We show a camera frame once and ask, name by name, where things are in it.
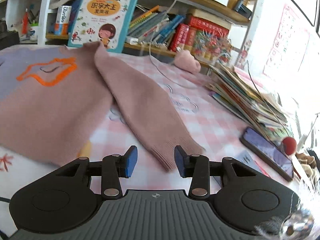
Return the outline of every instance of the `cartoon girl illustration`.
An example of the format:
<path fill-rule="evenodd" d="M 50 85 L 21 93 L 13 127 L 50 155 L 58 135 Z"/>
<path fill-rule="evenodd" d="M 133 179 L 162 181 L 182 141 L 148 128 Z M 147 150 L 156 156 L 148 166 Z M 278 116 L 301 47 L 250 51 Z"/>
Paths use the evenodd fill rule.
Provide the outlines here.
<path fill-rule="evenodd" d="M 108 23 L 104 24 L 99 29 L 99 38 L 102 41 L 104 47 L 107 49 L 110 39 L 116 35 L 116 27 Z"/>

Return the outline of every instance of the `sweater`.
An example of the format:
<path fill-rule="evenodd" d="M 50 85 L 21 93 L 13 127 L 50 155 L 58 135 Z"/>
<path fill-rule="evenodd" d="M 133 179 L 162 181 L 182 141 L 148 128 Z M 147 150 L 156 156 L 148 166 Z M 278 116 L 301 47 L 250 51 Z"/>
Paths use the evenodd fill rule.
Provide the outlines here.
<path fill-rule="evenodd" d="M 141 144 L 175 167 L 174 147 L 202 148 L 168 94 L 111 57 L 101 42 L 78 49 L 21 49 L 0 57 L 0 144 L 29 158 L 64 165 L 77 156 L 113 100 Z"/>

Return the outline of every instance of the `red pom-pom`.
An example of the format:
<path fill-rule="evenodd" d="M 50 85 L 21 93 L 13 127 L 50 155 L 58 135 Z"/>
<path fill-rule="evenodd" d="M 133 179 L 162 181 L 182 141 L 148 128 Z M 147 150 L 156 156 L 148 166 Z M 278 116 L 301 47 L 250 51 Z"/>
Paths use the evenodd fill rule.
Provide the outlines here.
<path fill-rule="evenodd" d="M 297 142 L 292 137 L 286 137 L 282 140 L 282 145 L 285 154 L 291 155 L 294 154 L 297 150 Z"/>

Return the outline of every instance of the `children's book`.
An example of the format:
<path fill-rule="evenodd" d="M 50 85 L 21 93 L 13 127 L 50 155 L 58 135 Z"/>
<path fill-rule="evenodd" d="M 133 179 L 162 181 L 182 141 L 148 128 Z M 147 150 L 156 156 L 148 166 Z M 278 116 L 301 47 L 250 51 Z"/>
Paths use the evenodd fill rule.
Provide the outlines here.
<path fill-rule="evenodd" d="M 82 0 L 68 46 L 102 41 L 111 52 L 121 53 L 137 0 Z"/>

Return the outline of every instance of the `red book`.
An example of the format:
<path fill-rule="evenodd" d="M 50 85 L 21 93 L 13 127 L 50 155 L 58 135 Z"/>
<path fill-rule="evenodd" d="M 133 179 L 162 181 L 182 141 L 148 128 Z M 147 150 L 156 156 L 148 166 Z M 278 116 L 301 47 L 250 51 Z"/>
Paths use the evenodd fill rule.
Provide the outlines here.
<path fill-rule="evenodd" d="M 176 33 L 172 39 L 172 42 L 169 46 L 169 50 L 176 52 L 177 47 L 180 47 L 180 49 L 183 49 L 184 44 L 186 42 L 188 31 L 189 31 L 188 25 L 179 24 L 177 31 L 176 31 Z"/>
<path fill-rule="evenodd" d="M 187 19 L 186 22 L 190 27 L 196 28 L 198 30 L 204 30 L 207 31 L 208 33 L 213 33 L 217 37 L 221 36 L 227 36 L 229 33 L 229 30 L 217 25 L 213 22 L 207 21 L 205 19 L 201 19 L 198 17 L 190 16 Z"/>
<path fill-rule="evenodd" d="M 186 44 L 184 45 L 184 49 L 190 52 L 192 51 L 193 43 L 195 43 L 196 34 L 197 29 L 190 27 L 186 38 Z"/>

